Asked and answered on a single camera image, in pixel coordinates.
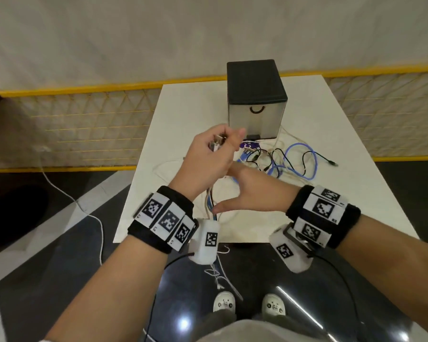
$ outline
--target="person's right hand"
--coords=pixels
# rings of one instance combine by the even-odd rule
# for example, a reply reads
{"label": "person's right hand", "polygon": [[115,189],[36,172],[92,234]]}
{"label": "person's right hand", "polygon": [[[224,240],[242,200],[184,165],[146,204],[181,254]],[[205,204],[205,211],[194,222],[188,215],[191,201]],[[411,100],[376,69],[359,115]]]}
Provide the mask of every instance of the person's right hand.
{"label": "person's right hand", "polygon": [[233,162],[227,175],[238,181],[240,195],[220,201],[212,209],[214,214],[232,210],[286,212],[300,189],[238,162]]}

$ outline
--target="white table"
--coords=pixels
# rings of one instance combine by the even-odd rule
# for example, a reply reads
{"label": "white table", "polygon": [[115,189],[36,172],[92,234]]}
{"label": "white table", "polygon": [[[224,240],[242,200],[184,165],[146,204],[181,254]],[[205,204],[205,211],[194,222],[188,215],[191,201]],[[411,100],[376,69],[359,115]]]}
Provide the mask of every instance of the white table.
{"label": "white table", "polygon": [[[349,202],[360,207],[364,214],[417,238],[322,76],[286,77],[282,82],[288,96],[282,126],[339,164],[339,167],[333,167],[319,159],[313,183],[347,196]],[[132,215],[147,194],[165,185],[176,174],[193,137],[213,125],[227,123],[227,114],[226,81],[163,86],[114,242],[125,238]],[[283,132],[279,139],[285,144],[282,144],[284,149],[296,142]],[[301,162],[301,153],[296,151],[294,156],[292,162]],[[311,171],[313,164],[309,157],[306,156]],[[233,197],[238,192],[233,181],[225,178],[214,186],[214,200]],[[199,197],[195,217],[203,216],[200,201]],[[280,225],[288,223],[288,219],[280,212],[241,211],[225,213],[220,222],[220,242],[268,242],[268,236]]]}

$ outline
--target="wristband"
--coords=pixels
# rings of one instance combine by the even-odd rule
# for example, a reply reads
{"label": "wristband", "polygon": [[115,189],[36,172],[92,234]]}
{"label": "wristband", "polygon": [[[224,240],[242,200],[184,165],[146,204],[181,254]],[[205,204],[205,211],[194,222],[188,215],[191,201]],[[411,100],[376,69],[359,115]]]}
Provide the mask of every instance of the wristband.
{"label": "wristband", "polygon": [[320,247],[336,248],[358,222],[361,211],[347,199],[322,186],[304,186],[286,212],[293,229]]}
{"label": "wristband", "polygon": [[163,253],[172,249],[180,252],[198,227],[192,218],[193,208],[184,195],[162,186],[140,205],[128,234]]}

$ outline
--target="person's left hand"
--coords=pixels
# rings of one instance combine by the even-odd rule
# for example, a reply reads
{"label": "person's left hand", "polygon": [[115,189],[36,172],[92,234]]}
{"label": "person's left hand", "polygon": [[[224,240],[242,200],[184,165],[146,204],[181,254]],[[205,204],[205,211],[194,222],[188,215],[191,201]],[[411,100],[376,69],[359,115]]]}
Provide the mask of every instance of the person's left hand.
{"label": "person's left hand", "polygon": [[[223,146],[212,152],[209,142],[216,134],[227,134]],[[183,164],[168,187],[185,195],[190,201],[223,178],[233,163],[233,154],[238,151],[245,136],[245,128],[233,130],[226,124],[214,126],[197,134],[190,145]]]}

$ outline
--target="gray wall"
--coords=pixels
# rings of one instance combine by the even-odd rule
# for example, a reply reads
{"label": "gray wall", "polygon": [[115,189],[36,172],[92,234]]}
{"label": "gray wall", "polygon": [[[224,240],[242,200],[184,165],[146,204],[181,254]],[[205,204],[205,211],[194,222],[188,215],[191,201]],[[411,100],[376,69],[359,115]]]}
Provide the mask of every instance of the gray wall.
{"label": "gray wall", "polygon": [[0,89],[428,64],[428,0],[0,0]]}

